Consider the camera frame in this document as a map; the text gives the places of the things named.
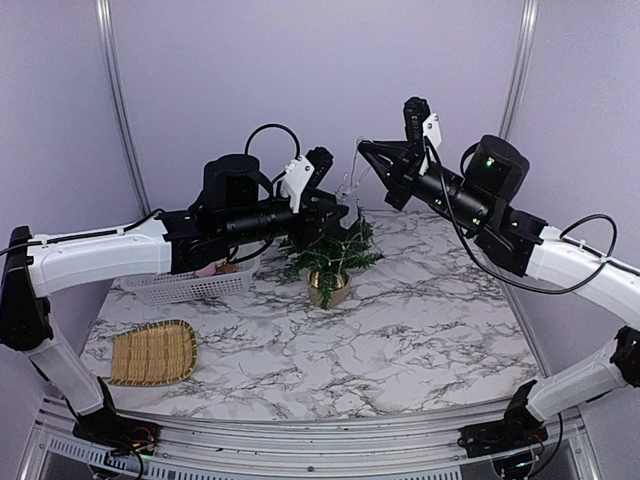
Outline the small green christmas tree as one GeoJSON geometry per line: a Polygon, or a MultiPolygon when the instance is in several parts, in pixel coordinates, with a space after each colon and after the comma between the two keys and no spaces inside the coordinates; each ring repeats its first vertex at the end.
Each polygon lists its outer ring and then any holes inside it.
{"type": "Polygon", "coordinates": [[[375,247],[373,234],[373,225],[358,207],[356,220],[350,227],[343,228],[337,223],[301,251],[294,248],[291,240],[283,240],[278,253],[285,263],[278,280],[281,284],[291,283],[306,271],[312,303],[331,309],[346,298],[353,271],[364,271],[384,258],[375,247]]]}

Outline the pink pompom ornament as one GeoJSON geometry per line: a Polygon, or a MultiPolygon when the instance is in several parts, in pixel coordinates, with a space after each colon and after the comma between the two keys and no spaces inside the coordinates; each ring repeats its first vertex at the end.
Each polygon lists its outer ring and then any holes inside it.
{"type": "Polygon", "coordinates": [[[205,268],[202,268],[200,270],[195,271],[194,274],[197,277],[207,277],[207,276],[214,275],[216,273],[216,270],[217,270],[217,268],[216,268],[215,265],[209,265],[209,266],[207,266],[205,268]]]}

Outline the white plastic basket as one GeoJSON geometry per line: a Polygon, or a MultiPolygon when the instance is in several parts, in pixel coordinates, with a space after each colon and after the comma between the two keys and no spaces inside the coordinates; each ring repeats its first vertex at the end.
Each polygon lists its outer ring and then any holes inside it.
{"type": "Polygon", "coordinates": [[[177,275],[123,277],[121,287],[148,305],[171,304],[221,296],[244,294],[252,285],[260,257],[237,264],[235,272],[198,277],[193,272],[177,275]]]}

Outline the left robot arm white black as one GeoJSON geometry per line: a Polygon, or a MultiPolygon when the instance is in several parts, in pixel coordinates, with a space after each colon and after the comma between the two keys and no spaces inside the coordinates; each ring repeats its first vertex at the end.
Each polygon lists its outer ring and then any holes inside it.
{"type": "Polygon", "coordinates": [[[184,210],[156,210],[125,226],[62,236],[11,234],[1,275],[1,341],[24,353],[64,395],[79,427],[106,445],[135,428],[119,415],[106,384],[90,373],[56,331],[50,296],[84,284],[140,274],[196,272],[235,263],[246,244],[287,237],[297,249],[318,240],[347,214],[319,185],[333,162],[317,147],[297,153],[274,179],[249,153],[204,168],[203,187],[184,210]]]}

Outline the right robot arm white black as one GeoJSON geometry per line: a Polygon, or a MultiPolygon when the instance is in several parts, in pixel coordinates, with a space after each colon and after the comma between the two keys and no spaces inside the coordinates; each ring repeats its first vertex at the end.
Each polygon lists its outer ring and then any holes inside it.
{"type": "Polygon", "coordinates": [[[639,384],[639,271],[610,254],[568,238],[534,215],[511,207],[529,170],[528,160],[503,139],[485,135],[464,154],[463,174],[441,166],[427,138],[367,141],[358,145],[387,189],[386,201],[402,209],[412,197],[449,220],[488,260],[518,277],[553,284],[551,294],[575,293],[620,318],[613,340],[560,373],[521,386],[495,430],[515,448],[534,427],[561,411],[617,388],[639,384]]]}

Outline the woven bamboo tray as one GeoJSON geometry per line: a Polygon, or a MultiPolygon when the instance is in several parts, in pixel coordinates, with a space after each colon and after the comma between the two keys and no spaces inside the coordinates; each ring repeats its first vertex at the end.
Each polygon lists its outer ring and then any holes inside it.
{"type": "Polygon", "coordinates": [[[181,382],[195,370],[198,344],[184,320],[150,323],[113,339],[110,383],[155,387],[181,382]]]}

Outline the right aluminium frame post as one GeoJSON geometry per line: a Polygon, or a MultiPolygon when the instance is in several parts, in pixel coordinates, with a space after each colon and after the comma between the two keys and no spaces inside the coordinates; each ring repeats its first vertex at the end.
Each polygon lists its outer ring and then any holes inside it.
{"type": "Polygon", "coordinates": [[[539,0],[525,0],[516,43],[516,51],[499,136],[508,140],[523,99],[531,65],[535,30],[539,16],[539,0]]]}

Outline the front aluminium rail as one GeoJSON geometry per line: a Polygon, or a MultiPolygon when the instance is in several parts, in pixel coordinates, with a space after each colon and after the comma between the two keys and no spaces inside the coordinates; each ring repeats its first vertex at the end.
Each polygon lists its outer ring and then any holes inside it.
{"type": "MultiPolygon", "coordinates": [[[[541,447],[469,459],[457,440],[459,428],[497,420],[506,404],[316,421],[124,415],[160,427],[144,479],[502,479],[494,465],[522,465],[507,457],[541,447]]],[[[110,470],[114,479],[135,478],[135,458],[104,462],[109,449],[74,438],[73,422],[64,401],[45,397],[17,479],[91,479],[89,466],[110,470]]],[[[577,409],[563,414],[563,426],[561,447],[533,479],[604,479],[577,409]]]]}

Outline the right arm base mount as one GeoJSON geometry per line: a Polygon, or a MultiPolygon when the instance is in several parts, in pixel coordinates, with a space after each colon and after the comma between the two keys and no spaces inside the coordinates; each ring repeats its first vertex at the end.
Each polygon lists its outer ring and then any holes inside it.
{"type": "Polygon", "coordinates": [[[457,444],[468,458],[528,447],[549,437],[544,422],[537,420],[527,409],[527,395],[536,380],[520,386],[507,405],[501,419],[461,427],[457,444]]]}

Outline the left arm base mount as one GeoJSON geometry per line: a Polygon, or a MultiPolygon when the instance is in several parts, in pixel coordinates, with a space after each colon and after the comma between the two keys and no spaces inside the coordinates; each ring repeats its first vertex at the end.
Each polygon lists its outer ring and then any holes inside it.
{"type": "Polygon", "coordinates": [[[142,447],[153,451],[159,438],[160,426],[154,422],[120,415],[106,383],[98,378],[98,384],[103,394],[103,404],[97,411],[86,415],[78,414],[69,401],[66,401],[75,418],[73,435],[115,449],[142,447]]]}

